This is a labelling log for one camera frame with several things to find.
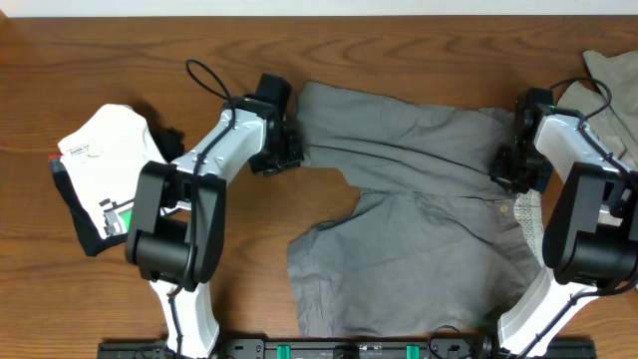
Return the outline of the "grey shorts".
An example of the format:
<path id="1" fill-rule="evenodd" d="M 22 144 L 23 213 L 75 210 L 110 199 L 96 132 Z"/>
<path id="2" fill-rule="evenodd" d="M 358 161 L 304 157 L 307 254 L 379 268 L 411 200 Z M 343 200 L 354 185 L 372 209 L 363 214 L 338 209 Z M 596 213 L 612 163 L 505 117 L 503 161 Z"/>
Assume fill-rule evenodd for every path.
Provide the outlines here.
<path id="1" fill-rule="evenodd" d="M 539 262 L 514 195 L 489 165 L 512 134 L 500 108 L 466 110 L 311 82 L 297 120 L 308 168 L 332 168 L 360 196 L 287 249 L 297 322 L 309 337 L 407 336 L 491 326 Z"/>

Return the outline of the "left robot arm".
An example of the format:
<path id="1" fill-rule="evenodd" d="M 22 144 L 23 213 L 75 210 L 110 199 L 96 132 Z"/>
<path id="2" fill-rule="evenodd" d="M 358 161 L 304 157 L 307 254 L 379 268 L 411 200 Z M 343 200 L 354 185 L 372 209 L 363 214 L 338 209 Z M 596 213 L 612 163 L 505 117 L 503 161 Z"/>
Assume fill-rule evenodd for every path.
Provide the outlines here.
<path id="1" fill-rule="evenodd" d="M 262 75 L 254 93 L 224 102 L 217 125 L 190 152 L 140 171 L 126 259 L 159 297 L 167 358 L 207 358 L 218 338 L 209 281 L 223 251 L 232 180 L 244 165 L 269 177 L 303 160 L 286 122 L 291 93 L 285 79 Z"/>

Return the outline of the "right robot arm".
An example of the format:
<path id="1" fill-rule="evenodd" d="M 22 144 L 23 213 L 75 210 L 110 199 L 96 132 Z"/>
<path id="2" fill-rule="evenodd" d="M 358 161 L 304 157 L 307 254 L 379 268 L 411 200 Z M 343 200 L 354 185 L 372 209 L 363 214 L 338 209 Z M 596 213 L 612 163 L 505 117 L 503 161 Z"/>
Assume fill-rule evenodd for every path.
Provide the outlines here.
<path id="1" fill-rule="evenodd" d="M 549 89 L 515 105 L 513 136 L 489 170 L 510 192 L 543 191 L 552 172 L 563 187 L 542 239 L 540 271 L 497 321 L 485 358 L 540 358 L 588 303 L 637 284 L 637 174 L 594 138 L 585 115 L 560 108 Z"/>

